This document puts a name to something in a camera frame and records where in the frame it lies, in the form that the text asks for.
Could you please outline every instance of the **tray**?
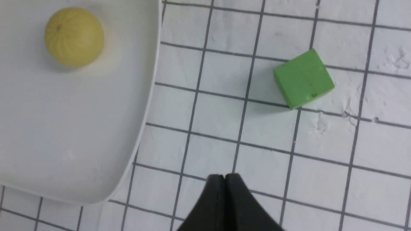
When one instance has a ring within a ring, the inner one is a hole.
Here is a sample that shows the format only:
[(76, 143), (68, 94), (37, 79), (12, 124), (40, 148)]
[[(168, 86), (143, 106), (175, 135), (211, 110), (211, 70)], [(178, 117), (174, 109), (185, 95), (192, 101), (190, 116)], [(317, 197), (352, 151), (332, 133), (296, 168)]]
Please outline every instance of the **tray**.
[[(154, 84), (157, 0), (0, 2), (0, 184), (93, 204), (110, 198), (136, 153)], [(101, 56), (80, 69), (48, 54), (44, 28), (61, 8), (101, 22)]]

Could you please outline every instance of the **grid line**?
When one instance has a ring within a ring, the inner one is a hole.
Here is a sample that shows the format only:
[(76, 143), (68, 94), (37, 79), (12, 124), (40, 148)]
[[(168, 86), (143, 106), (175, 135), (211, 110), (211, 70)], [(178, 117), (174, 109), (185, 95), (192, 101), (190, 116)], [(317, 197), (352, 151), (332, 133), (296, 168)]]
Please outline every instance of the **grid line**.
[[(377, 20), (377, 13), (378, 13), (378, 5), (379, 5), (379, 0), (375, 1), (375, 8), (374, 8), (374, 16), (372, 19), (372, 27), (371, 27), (371, 33), (369, 36), (369, 44), (368, 44), (368, 53), (367, 53), (367, 61), (365, 63), (365, 73), (364, 73), (364, 78), (363, 78), (363, 87), (361, 89), (361, 96), (360, 96), (360, 103), (359, 103), (359, 108), (358, 108), (358, 117), (361, 117), (361, 113), (363, 110), (363, 100), (364, 100), (364, 94), (365, 94), (365, 87), (367, 84), (367, 76), (368, 76), (368, 68), (369, 68), (369, 61), (371, 58), (371, 50), (372, 50), (372, 42), (374, 38), (374, 32), (375, 32), (375, 23)], [(348, 198), (348, 190), (350, 187), (350, 180), (351, 180), (351, 171), (353, 168), (353, 162), (354, 162), (354, 154), (356, 151), (356, 146), (357, 146), (357, 138), (358, 138), (358, 131), (360, 129), (360, 121), (357, 120), (357, 125), (356, 129), (354, 132), (354, 141), (353, 141), (353, 146), (351, 149), (351, 156), (350, 156), (350, 165), (348, 166), (348, 173), (347, 173), (347, 181), (346, 181), (346, 186), (345, 186), (345, 191), (344, 191), (344, 199), (342, 202), (342, 213), (341, 213), (341, 218), (339, 222), (339, 228), (338, 231), (342, 231), (342, 226), (344, 223), (344, 214), (345, 214), (345, 209), (347, 206), (347, 198)]]
[(43, 197), (40, 197), (40, 202), (39, 202), (39, 208), (37, 209), (37, 216), (36, 216), (36, 224), (34, 225), (34, 231), (37, 231), (37, 226), (40, 221), (40, 210), (42, 209), (42, 204), (43, 204)]
[(1, 195), (0, 195), (0, 199), (1, 199), (1, 201), (0, 201), (0, 216), (1, 216), (1, 209), (2, 209), (2, 207), (3, 207), (3, 200), (4, 200), (4, 191), (5, 191), (5, 189), (6, 189), (6, 187), (3, 185), (3, 186), (1, 187)]
[[(137, 155), (139, 154), (139, 151), (137, 150), (136, 155), (134, 156), (134, 162), (137, 160)], [(136, 169), (136, 166), (133, 164), (132, 165), (132, 170), (131, 170), (131, 177), (130, 177), (130, 183), (129, 183), (129, 190), (127, 192), (127, 199), (126, 203), (124, 204), (124, 213), (123, 213), (123, 218), (121, 221), (121, 231), (124, 230), (124, 223), (126, 221), (126, 214), (127, 214), (127, 208), (129, 207), (129, 202), (130, 202), (130, 195), (131, 195), (131, 188), (133, 186), (133, 178), (134, 178), (134, 171)]]
[[(156, 124), (151, 124), (151, 123), (150, 124), (146, 123), (146, 125), (152, 126), (152, 127), (158, 127), (158, 128), (162, 128), (162, 129), (167, 129), (167, 130), (171, 130), (171, 131), (183, 132), (183, 133), (188, 134), (187, 130), (175, 129), (175, 128), (172, 128), (172, 127), (167, 127), (167, 126), (163, 126), (163, 125), (156, 125)], [(211, 138), (211, 139), (215, 139), (215, 140), (230, 142), (230, 143), (237, 143), (237, 141), (235, 141), (235, 140), (230, 140), (230, 139), (226, 139), (226, 138), (220, 138), (220, 137), (217, 137), (217, 136), (201, 134), (201, 133), (198, 133), (198, 132), (191, 132), (191, 134), (192, 135), (197, 135), (197, 136), (202, 136), (202, 137), (207, 137), (207, 138)], [(277, 149), (277, 148), (270, 148), (270, 147), (261, 146), (261, 145), (257, 145), (257, 144), (252, 144), (252, 143), (247, 143), (247, 142), (240, 142), (240, 144), (245, 145), (245, 146), (249, 146), (249, 147), (260, 148), (260, 149), (264, 149), (264, 150), (268, 150), (268, 151), (275, 151), (275, 152), (289, 154), (289, 155), (291, 154), (290, 151), (285, 151), (285, 150), (281, 150), (281, 149)], [(294, 152), (293, 155), (298, 156), (298, 157), (303, 157), (303, 158), (306, 158), (306, 159), (318, 160), (318, 161), (321, 161), (321, 162), (326, 162), (326, 163), (331, 163), (331, 164), (336, 164), (336, 165), (341, 165), (341, 166), (346, 166), (346, 167), (350, 166), (349, 163), (343, 163), (343, 162), (339, 162), (339, 161), (335, 161), (335, 160), (324, 159), (324, 158), (320, 158), (320, 157), (314, 157), (314, 156), (301, 154), (301, 153), (297, 153), (297, 152)], [(353, 164), (352, 167), (355, 168), (355, 169), (362, 169), (362, 170), (366, 170), (366, 171), (370, 171), (370, 172), (381, 173), (381, 174), (384, 174), (384, 175), (395, 176), (395, 177), (411, 180), (411, 176), (403, 175), (403, 174), (399, 174), (399, 173), (393, 173), (393, 172), (388, 172), (388, 171), (384, 171), (384, 170), (373, 169), (373, 168), (364, 167), (364, 166), (355, 165), (355, 164)]]
[[(166, 172), (166, 173), (180, 175), (180, 173), (176, 172), (176, 171), (170, 171), (170, 170), (167, 170), (167, 169), (152, 167), (152, 166), (148, 166), (148, 165), (144, 165), (144, 164), (138, 164), (138, 163), (135, 163), (135, 165), (143, 167), (143, 168), (153, 169), (153, 170), (156, 170), (156, 171), (162, 171), (162, 172)], [(187, 174), (184, 174), (184, 176), (188, 177), (188, 178), (193, 178), (193, 179), (196, 179), (196, 180), (201, 180), (201, 181), (204, 181), (204, 182), (207, 180), (205, 178), (200, 178), (200, 177), (187, 175)], [(270, 198), (278, 199), (278, 200), (286, 200), (287, 202), (295, 203), (295, 204), (310, 207), (310, 208), (315, 208), (315, 209), (319, 209), (319, 210), (323, 210), (323, 211), (327, 211), (327, 212), (331, 212), (331, 213), (342, 214), (342, 211), (339, 211), (339, 210), (334, 210), (334, 209), (330, 209), (330, 208), (326, 208), (326, 207), (321, 207), (321, 206), (317, 206), (317, 205), (314, 205), (314, 204), (310, 204), (310, 203), (306, 203), (306, 202), (302, 202), (302, 201), (297, 201), (297, 200), (293, 200), (293, 199), (289, 199), (289, 198), (284, 198), (284, 197), (281, 197), (281, 196), (276, 196), (276, 195), (265, 193), (265, 192), (260, 192), (260, 191), (256, 191), (256, 190), (252, 190), (252, 189), (250, 189), (250, 192), (255, 193), (255, 194), (259, 194), (259, 195), (262, 195), (262, 196), (267, 196), (267, 197), (270, 197)], [(115, 201), (115, 200), (109, 200), (109, 202), (113, 202), (113, 203), (117, 203), (117, 204), (125, 206), (125, 203), (123, 203), (123, 202), (119, 202), (119, 201)], [(137, 210), (141, 210), (141, 211), (145, 211), (145, 212), (148, 212), (148, 213), (161, 215), (161, 216), (168, 217), (168, 218), (173, 217), (172, 215), (160, 213), (160, 212), (157, 212), (157, 211), (154, 211), (154, 210), (141, 208), (141, 207), (138, 207), (138, 206), (133, 206), (133, 205), (127, 205), (127, 206), (130, 207), (130, 208), (135, 208)], [(396, 228), (401, 228), (401, 229), (406, 228), (407, 230), (410, 230), (408, 227), (404, 227), (404, 226), (401, 226), (401, 225), (398, 225), (398, 224), (389, 223), (389, 222), (385, 222), (385, 221), (381, 221), (381, 220), (377, 220), (377, 219), (372, 219), (372, 218), (369, 218), (369, 217), (359, 216), (359, 215), (355, 215), (355, 214), (352, 214), (352, 213), (345, 213), (344, 215), (349, 216), (349, 217), (358, 218), (358, 219), (361, 219), (361, 220), (366, 220), (366, 221), (378, 223), (378, 224), (391, 226), (391, 227), (396, 227)], [(184, 221), (183, 218), (175, 217), (175, 219)]]
[(166, 5), (167, 5), (167, 0), (164, 0), (163, 1), (163, 10), (161, 12), (161, 25), (163, 25), (164, 14), (166, 13)]
[(190, 125), (189, 125), (189, 128), (188, 128), (188, 134), (187, 134), (187, 142), (185, 144), (184, 156), (183, 156), (183, 160), (182, 160), (182, 163), (181, 163), (181, 171), (180, 171), (181, 175), (180, 175), (180, 179), (178, 180), (178, 187), (177, 187), (177, 193), (176, 193), (176, 196), (175, 196), (175, 203), (174, 203), (174, 209), (173, 209), (173, 217), (171, 218), (170, 231), (173, 230), (175, 213), (177, 212), (178, 198), (179, 198), (179, 195), (180, 195), (181, 182), (182, 182), (182, 174), (184, 172), (184, 165), (185, 165), (185, 161), (186, 161), (186, 158), (187, 158), (188, 145), (189, 145), (189, 142), (190, 142), (191, 129), (193, 127), (194, 113), (195, 113), (195, 110), (196, 110), (197, 97), (199, 95), (198, 90), (200, 88), (201, 75), (203, 73), (204, 57), (206, 55), (206, 48), (207, 48), (207, 42), (208, 42), (208, 32), (210, 30), (213, 5), (214, 5), (214, 0), (211, 0), (210, 10), (209, 10), (208, 20), (207, 20), (207, 28), (205, 30), (206, 35), (205, 35), (205, 39), (204, 39), (204, 46), (203, 46), (203, 51), (202, 51), (202, 54), (201, 54), (199, 77), (197, 79), (197, 87), (196, 87), (196, 92), (195, 92), (195, 95), (194, 95), (193, 109), (192, 109), (192, 112), (191, 112)]
[(76, 231), (80, 230), (80, 223), (81, 223), (81, 216), (83, 215), (83, 207), (80, 208), (80, 215), (79, 215), (79, 221), (77, 222), (77, 229)]
[[(167, 4), (177, 5), (177, 6), (211, 8), (211, 6), (209, 6), (209, 5), (196, 4), (196, 3), (181, 3), (181, 2), (167, 1)], [(231, 11), (231, 12), (240, 12), (240, 13), (246, 13), (246, 14), (260, 14), (260, 12), (258, 12), (258, 11), (234, 9), (234, 8), (229, 8), (229, 7), (215, 7), (215, 6), (213, 6), (213, 9), (218, 9), (218, 10), (223, 10), (223, 11)], [(359, 22), (353, 22), (353, 21), (335, 20), (335, 19), (318, 18), (318, 17), (313, 18), (313, 17), (307, 17), (307, 16), (297, 16), (297, 15), (290, 15), (290, 14), (277, 14), (277, 13), (268, 13), (268, 12), (263, 12), (263, 15), (280, 17), (280, 18), (293, 18), (293, 19), (308, 20), (308, 21), (321, 21), (321, 22), (328, 22), (328, 23), (334, 23), (334, 24), (343, 24), (343, 25), (355, 25), (355, 26), (362, 26), (362, 27), (375, 27), (375, 28), (390, 29), (390, 30), (403, 30), (403, 31), (411, 32), (411, 28), (396, 27), (396, 26), (389, 26), (389, 25), (376, 25), (375, 23), (374, 24), (359, 23)]]
[[(173, 47), (186, 48), (186, 49), (191, 49), (191, 50), (196, 50), (196, 51), (208, 51), (208, 52), (213, 52), (213, 53), (220, 53), (220, 54), (226, 54), (226, 55), (252, 58), (252, 55), (243, 54), (243, 53), (234, 53), (234, 52), (220, 51), (220, 50), (214, 50), (214, 49), (203, 49), (203, 48), (199, 48), (199, 47), (179, 45), (179, 44), (174, 44), (174, 43), (169, 43), (169, 42), (164, 42), (164, 41), (161, 41), (160, 44), (167, 45), (167, 46), (173, 46)], [(260, 55), (256, 55), (255, 58), (256, 59), (262, 59), (262, 60), (277, 61), (277, 62), (288, 62), (288, 61), (290, 61), (289, 59), (281, 59), (281, 58), (267, 57), (267, 56), (260, 56)], [(349, 68), (349, 67), (339, 67), (339, 66), (334, 66), (334, 65), (325, 65), (325, 67), (330, 68), (330, 69), (348, 71), (348, 72), (365, 73), (365, 70)], [(377, 71), (368, 71), (368, 73), (369, 74), (376, 74), (376, 75), (386, 76), (386, 77), (393, 77), (393, 78), (398, 78), (398, 79), (411, 80), (411, 76), (406, 76), (406, 75), (401, 75), (401, 74), (392, 74), (392, 73), (377, 72)]]
[(62, 227), (62, 226), (59, 226), (59, 225), (50, 223), (50, 222), (46, 222), (46, 221), (43, 221), (43, 220), (39, 220), (39, 219), (30, 217), (30, 216), (27, 216), (27, 215), (24, 215), (24, 214), (21, 214), (21, 213), (17, 213), (17, 212), (14, 212), (14, 211), (11, 211), (11, 210), (8, 210), (8, 209), (5, 209), (5, 208), (2, 208), (1, 210), (2, 210), (2, 211), (5, 211), (5, 212), (7, 212), (7, 213), (11, 213), (11, 214), (16, 215), (16, 216), (20, 216), (20, 217), (23, 217), (23, 218), (26, 218), (26, 219), (35, 221), (36, 224), (37, 224), (37, 223), (42, 223), (42, 224), (46, 224), (46, 225), (52, 226), (52, 227), (54, 227), (54, 228), (62, 229), (62, 230), (65, 230), (65, 231), (75, 231), (75, 230), (68, 229), (68, 228), (65, 228), (65, 227)]
[[(122, 206), (126, 206), (126, 203), (123, 203), (123, 202), (121, 202), (121, 201), (116, 201), (116, 200), (108, 200), (108, 202), (111, 202), (111, 203), (114, 203), (114, 204), (118, 204), (118, 205), (122, 205)], [(157, 214), (157, 215), (160, 215), (160, 216), (163, 216), (163, 217), (167, 217), (167, 218), (172, 218), (173, 216), (171, 216), (171, 215), (169, 215), (169, 214), (166, 214), (166, 213), (161, 213), (161, 212), (157, 212), (157, 211), (154, 211), (154, 210), (150, 210), (150, 209), (145, 209), (145, 208), (142, 208), (142, 207), (138, 207), (138, 206), (134, 206), (134, 205), (127, 205), (127, 207), (130, 207), (130, 208), (133, 208), (133, 209), (137, 209), (137, 210), (140, 210), (140, 211), (143, 211), (143, 212), (147, 212), (147, 213), (152, 213), (152, 214)], [(175, 219), (176, 220), (180, 220), (180, 221), (184, 221), (184, 219), (183, 218), (180, 218), (180, 217), (175, 217)]]
[(244, 126), (245, 112), (247, 110), (247, 100), (248, 100), (248, 95), (250, 93), (251, 78), (253, 76), (255, 56), (256, 56), (256, 53), (257, 53), (258, 40), (260, 38), (261, 24), (263, 22), (263, 12), (264, 12), (265, 5), (266, 5), (266, 0), (263, 0), (262, 3), (261, 3), (260, 19), (259, 19), (259, 23), (258, 23), (258, 27), (257, 27), (256, 40), (254, 42), (254, 50), (253, 50), (253, 56), (252, 56), (252, 59), (251, 59), (251, 67), (250, 67), (250, 72), (249, 72), (249, 76), (248, 76), (247, 89), (245, 91), (244, 106), (243, 106), (243, 109), (242, 109), (240, 130), (238, 132), (236, 152), (234, 154), (233, 168), (232, 168), (232, 171), (231, 171), (232, 173), (234, 173), (236, 171), (238, 151), (240, 149), (240, 142), (241, 142), (241, 135), (242, 135), (242, 128)]
[(411, 188), (410, 188), (410, 195), (408, 197), (408, 203), (407, 203), (407, 213), (405, 215), (405, 228), (404, 231), (407, 231), (408, 226), (409, 226), (409, 220), (410, 220), (410, 212), (411, 212)]
[[(214, 92), (209, 92), (209, 91), (204, 91), (204, 90), (195, 90), (195, 89), (185, 88), (185, 87), (180, 87), (180, 86), (175, 86), (175, 85), (171, 85), (171, 84), (167, 84), (167, 83), (159, 83), (159, 82), (156, 82), (155, 85), (165, 86), (165, 87), (175, 88), (175, 89), (180, 89), (180, 90), (186, 90), (186, 91), (190, 91), (190, 92), (198, 92), (198, 93), (203, 93), (203, 94), (207, 94), (207, 95), (215, 95), (215, 96), (220, 96), (220, 97), (226, 97), (226, 98), (230, 98), (230, 99), (246, 100), (246, 101), (248, 101), (248, 102), (254, 102), (254, 103), (259, 103), (259, 104), (264, 104), (264, 105), (271, 105), (271, 106), (277, 106), (277, 107), (282, 107), (282, 108), (289, 108), (288, 105), (285, 105), (285, 104), (267, 102), (267, 101), (257, 100), (257, 99), (246, 99), (246, 98), (244, 98), (244, 97), (225, 95), (225, 94), (214, 93)], [(358, 117), (358, 116), (356, 116), (356, 115), (351, 115), (351, 114), (346, 113), (346, 112), (345, 112), (344, 115), (343, 115), (343, 114), (339, 114), (339, 113), (335, 113), (335, 112), (329, 112), (329, 111), (324, 111), (324, 110), (316, 110), (316, 109), (309, 109), (309, 108), (303, 108), (303, 107), (301, 108), (301, 111), (307, 111), (307, 112), (313, 112), (313, 113), (323, 113), (324, 115), (336, 116), (336, 117), (342, 117), (342, 118), (351, 117), (351, 118), (354, 118), (354, 119), (356, 119), (356, 120), (361, 120), (361, 121), (366, 121), (366, 122), (374, 122), (374, 123), (376, 123), (376, 124), (382, 124), (382, 125), (387, 125), (387, 126), (391, 126), (391, 127), (399, 127), (399, 128), (404, 128), (404, 129), (411, 129), (411, 126), (410, 126), (410, 125), (404, 125), (404, 124), (386, 122), (386, 121), (382, 121), (382, 120), (378, 120), (378, 119), (375, 119), (375, 121), (373, 121), (372, 119), (360, 118), (360, 117)]]
[[(312, 49), (312, 46), (314, 44), (314, 38), (315, 38), (315, 29), (317, 28), (317, 19), (318, 19), (318, 12), (319, 12), (319, 5), (320, 5), (321, 0), (317, 0), (317, 8), (315, 10), (315, 16), (314, 16), (314, 22), (312, 25), (312, 32), (311, 32), (311, 39), (309, 43), (309, 50)], [(293, 135), (293, 143), (291, 144), (291, 154), (290, 154), (290, 160), (288, 164), (288, 170), (287, 170), (287, 178), (285, 182), (285, 187), (284, 187), (284, 199), (282, 202), (281, 206), (281, 215), (280, 215), (280, 221), (279, 225), (282, 226), (283, 220), (284, 220), (284, 212), (285, 212), (285, 205), (286, 205), (286, 199), (287, 199), (287, 193), (288, 193), (288, 185), (290, 183), (290, 176), (291, 176), (291, 169), (293, 165), (293, 157), (294, 157), (294, 150), (296, 148), (296, 141), (297, 141), (297, 133), (298, 133), (298, 126), (300, 124), (300, 117), (301, 117), (301, 108), (298, 108), (297, 112), (297, 119), (296, 119), (296, 126), (294, 128), (294, 135)]]

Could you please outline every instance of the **yellow sphere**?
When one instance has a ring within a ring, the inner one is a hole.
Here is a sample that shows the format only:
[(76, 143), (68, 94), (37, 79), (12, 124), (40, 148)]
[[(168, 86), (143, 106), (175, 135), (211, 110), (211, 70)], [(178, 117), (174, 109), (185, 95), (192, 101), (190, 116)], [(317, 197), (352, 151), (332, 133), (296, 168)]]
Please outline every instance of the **yellow sphere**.
[(71, 7), (57, 11), (48, 21), (44, 35), (48, 52), (69, 67), (93, 62), (104, 47), (104, 32), (89, 11)]

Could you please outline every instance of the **green block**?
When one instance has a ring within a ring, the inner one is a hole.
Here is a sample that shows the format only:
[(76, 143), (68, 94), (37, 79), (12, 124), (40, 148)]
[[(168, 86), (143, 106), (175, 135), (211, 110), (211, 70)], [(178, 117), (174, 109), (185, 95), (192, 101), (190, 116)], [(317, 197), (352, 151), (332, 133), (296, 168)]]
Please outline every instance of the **green block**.
[(274, 70), (274, 79), (290, 109), (296, 109), (334, 88), (326, 67), (312, 49)]

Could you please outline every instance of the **white surface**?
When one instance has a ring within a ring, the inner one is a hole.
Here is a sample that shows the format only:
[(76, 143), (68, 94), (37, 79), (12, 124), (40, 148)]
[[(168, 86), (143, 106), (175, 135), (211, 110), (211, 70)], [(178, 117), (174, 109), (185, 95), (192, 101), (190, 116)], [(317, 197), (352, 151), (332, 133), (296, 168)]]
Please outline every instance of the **white surface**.
[[(0, 2), (0, 183), (71, 203), (108, 199), (142, 135), (159, 39), (157, 1)], [(105, 31), (92, 64), (65, 69), (44, 45), (57, 10)]]

